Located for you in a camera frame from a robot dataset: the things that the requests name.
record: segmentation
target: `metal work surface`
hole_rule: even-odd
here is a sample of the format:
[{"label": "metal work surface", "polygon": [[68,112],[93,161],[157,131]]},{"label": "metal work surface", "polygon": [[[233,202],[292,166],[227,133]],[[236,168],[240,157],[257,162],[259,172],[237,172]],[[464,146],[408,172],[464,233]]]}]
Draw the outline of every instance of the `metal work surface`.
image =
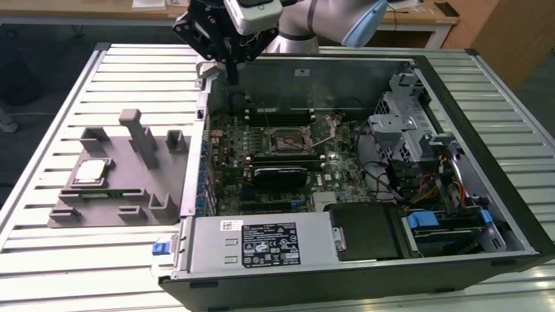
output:
[{"label": "metal work surface", "polygon": [[[464,51],[324,48],[324,53],[425,55],[547,233],[555,236],[555,148],[513,95]],[[152,243],[177,226],[48,229],[77,161],[85,126],[119,126],[121,109],[140,109],[153,135],[192,130],[196,53],[183,45],[112,45],[96,51],[0,211],[1,311],[184,311],[157,286]],[[444,118],[437,113],[441,126]],[[550,264],[497,276],[460,292],[259,309],[257,311],[548,311]]]}]

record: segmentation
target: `power supply label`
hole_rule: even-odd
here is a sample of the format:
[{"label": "power supply label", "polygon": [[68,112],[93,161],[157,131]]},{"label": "power supply label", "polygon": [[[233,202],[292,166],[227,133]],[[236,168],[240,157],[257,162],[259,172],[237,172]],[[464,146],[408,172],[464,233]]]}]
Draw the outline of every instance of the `power supply label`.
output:
[{"label": "power supply label", "polygon": [[243,267],[279,267],[301,263],[293,222],[243,226],[241,238]]}]

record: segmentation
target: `black plastic cover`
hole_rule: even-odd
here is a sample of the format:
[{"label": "black plastic cover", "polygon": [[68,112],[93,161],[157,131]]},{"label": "black plastic cover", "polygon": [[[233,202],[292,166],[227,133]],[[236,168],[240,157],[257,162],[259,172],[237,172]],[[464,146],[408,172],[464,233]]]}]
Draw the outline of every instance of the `black plastic cover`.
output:
[{"label": "black plastic cover", "polygon": [[347,248],[337,252],[340,261],[411,257],[396,204],[333,203],[325,209],[331,225],[343,230]]},{"label": "black plastic cover", "polygon": [[261,191],[299,189],[307,177],[304,168],[261,168],[253,171],[252,184]]}]

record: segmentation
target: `wooden desk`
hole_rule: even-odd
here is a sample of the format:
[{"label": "wooden desk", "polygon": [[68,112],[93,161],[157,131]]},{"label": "wooden desk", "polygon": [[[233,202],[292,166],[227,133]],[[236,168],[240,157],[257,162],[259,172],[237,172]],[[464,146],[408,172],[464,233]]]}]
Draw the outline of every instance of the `wooden desk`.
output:
[{"label": "wooden desk", "polygon": [[[137,12],[131,3],[132,0],[0,0],[0,23],[171,26],[187,9],[168,6],[163,11]],[[444,16],[433,0],[424,0],[419,9],[388,12],[379,30],[431,32],[425,47],[440,48],[457,22],[457,18]]]}]

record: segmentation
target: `floor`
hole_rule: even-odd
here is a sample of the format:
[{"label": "floor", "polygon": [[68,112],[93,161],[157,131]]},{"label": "floor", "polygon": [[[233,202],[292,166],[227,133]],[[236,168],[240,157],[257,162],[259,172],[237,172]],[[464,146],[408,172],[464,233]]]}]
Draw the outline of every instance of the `floor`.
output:
[{"label": "floor", "polygon": [[[96,43],[180,42],[167,27],[84,27],[81,37],[76,36],[81,30],[69,26],[7,25],[3,28],[0,47],[16,47],[23,53],[41,82],[43,97],[23,107],[0,105],[9,114],[47,114],[13,116],[20,125],[17,132],[0,133],[0,206],[11,192],[7,186],[17,181]],[[555,103],[554,72],[555,54],[551,54],[516,94],[552,135],[555,123],[547,103]]]}]

